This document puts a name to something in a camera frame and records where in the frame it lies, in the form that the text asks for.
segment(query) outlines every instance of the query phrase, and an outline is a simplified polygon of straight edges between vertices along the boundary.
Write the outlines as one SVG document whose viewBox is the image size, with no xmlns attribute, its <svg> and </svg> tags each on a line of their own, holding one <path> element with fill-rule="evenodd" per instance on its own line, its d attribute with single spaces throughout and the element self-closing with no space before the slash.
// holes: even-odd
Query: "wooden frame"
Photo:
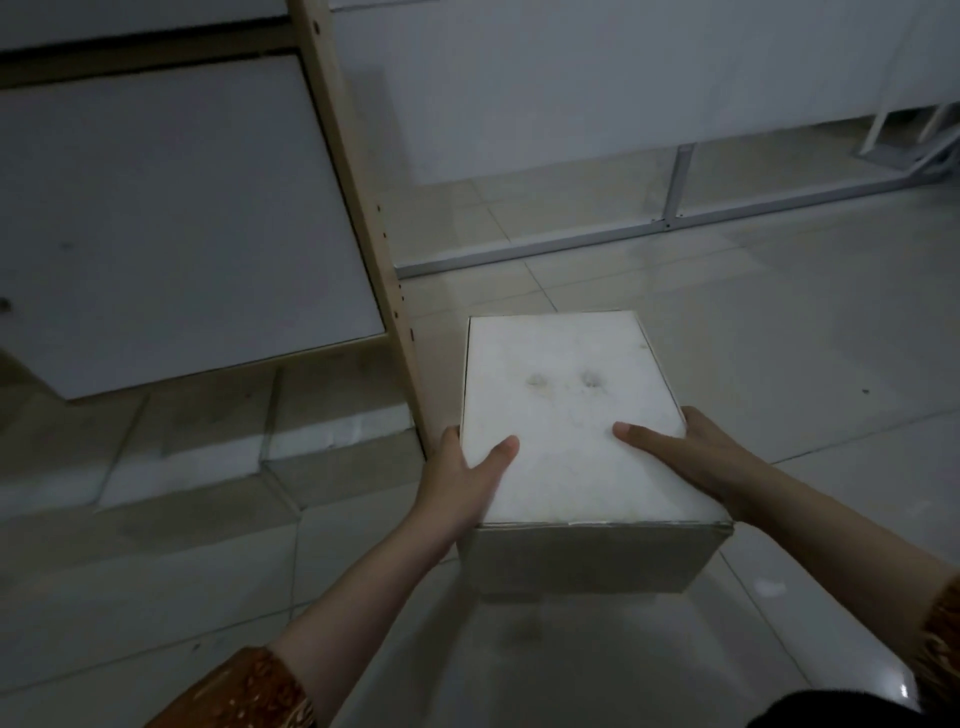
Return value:
<svg viewBox="0 0 960 728">
<path fill-rule="evenodd" d="M 346 82 L 340 73 L 333 47 L 332 24 L 327 7 L 318 0 L 288 0 L 290 17 L 270 18 L 184 31 L 108 38 L 0 54 L 0 89 L 27 85 L 78 81 L 85 78 L 160 70 L 207 62 L 237 61 L 274 54 L 297 54 L 310 89 L 313 106 L 330 153 L 350 223 L 367 269 L 385 333 L 326 347 L 292 352 L 254 362 L 214 370 L 277 366 L 293 360 L 342 352 L 367 346 L 390 346 L 399 368 L 400 383 L 413 415 L 420 444 L 426 455 L 432 451 L 430 430 L 422 408 L 420 375 L 403 296 L 387 248 L 387 233 L 379 206 L 368 187 L 364 145 L 359 136 Z M 42 382 L 6 356 L 17 378 Z M 210 372 L 176 377 L 187 379 Z M 129 389 L 151 388 L 173 381 L 166 379 Z M 111 393 L 73 400 L 90 401 Z"/>
</svg>

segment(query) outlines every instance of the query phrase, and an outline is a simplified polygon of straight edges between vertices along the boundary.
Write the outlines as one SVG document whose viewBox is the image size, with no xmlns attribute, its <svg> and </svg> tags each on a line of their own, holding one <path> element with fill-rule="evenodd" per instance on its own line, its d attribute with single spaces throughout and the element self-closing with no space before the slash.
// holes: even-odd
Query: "person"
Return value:
<svg viewBox="0 0 960 728">
<path fill-rule="evenodd" d="M 752 725 L 807 724 L 843 714 L 927 724 L 960 703 L 957 569 L 768 465 L 693 407 L 684 438 L 616 423 L 613 435 L 645 450 L 762 529 L 914 670 L 925 715 L 866 693 L 788 695 Z M 149 728 L 291 728 L 328 725 L 418 582 L 489 506 L 520 448 L 511 436 L 469 468 L 455 428 L 423 468 L 402 522 L 350 567 L 267 647 L 245 648 L 212 670 Z"/>
</svg>

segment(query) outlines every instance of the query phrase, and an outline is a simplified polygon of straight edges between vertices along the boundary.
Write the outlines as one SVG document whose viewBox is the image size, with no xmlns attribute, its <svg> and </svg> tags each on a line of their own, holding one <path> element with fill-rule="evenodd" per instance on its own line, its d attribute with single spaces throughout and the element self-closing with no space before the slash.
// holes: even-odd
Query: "forearm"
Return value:
<svg viewBox="0 0 960 728">
<path fill-rule="evenodd" d="M 360 679 L 407 597 L 450 547 L 415 516 L 344 573 L 271 644 L 325 726 Z"/>
<path fill-rule="evenodd" d="M 956 568 L 775 468 L 746 486 L 747 521 L 904 661 Z"/>
</svg>

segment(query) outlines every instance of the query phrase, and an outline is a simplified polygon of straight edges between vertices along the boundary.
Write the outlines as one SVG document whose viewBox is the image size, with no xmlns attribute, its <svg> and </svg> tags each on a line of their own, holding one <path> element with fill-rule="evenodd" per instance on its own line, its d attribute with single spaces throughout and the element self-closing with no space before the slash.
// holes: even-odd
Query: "person's left hand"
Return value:
<svg viewBox="0 0 960 728">
<path fill-rule="evenodd" d="M 507 467 L 520 450 L 511 435 L 476 468 L 468 468 L 457 427 L 448 427 L 440 447 L 423 466 L 417 500 L 410 517 L 451 543 L 473 528 L 493 500 Z"/>
</svg>

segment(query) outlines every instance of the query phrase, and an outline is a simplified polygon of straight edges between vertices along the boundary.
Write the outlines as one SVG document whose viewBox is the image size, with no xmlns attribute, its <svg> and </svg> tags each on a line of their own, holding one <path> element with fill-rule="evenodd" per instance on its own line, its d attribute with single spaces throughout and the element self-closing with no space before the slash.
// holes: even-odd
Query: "hand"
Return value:
<svg viewBox="0 0 960 728">
<path fill-rule="evenodd" d="M 626 423 L 615 423 L 613 435 L 654 455 L 691 485 L 723 503 L 735 519 L 749 522 L 752 492 L 780 472 L 740 447 L 696 407 L 682 410 L 686 416 L 684 438 Z"/>
<path fill-rule="evenodd" d="M 440 448 L 423 466 L 417 500 L 410 511 L 412 519 L 437 529 L 451 543 L 483 518 L 500 478 L 520 450 L 520 441 L 511 435 L 480 465 L 468 468 L 457 430 L 444 430 Z"/>
</svg>

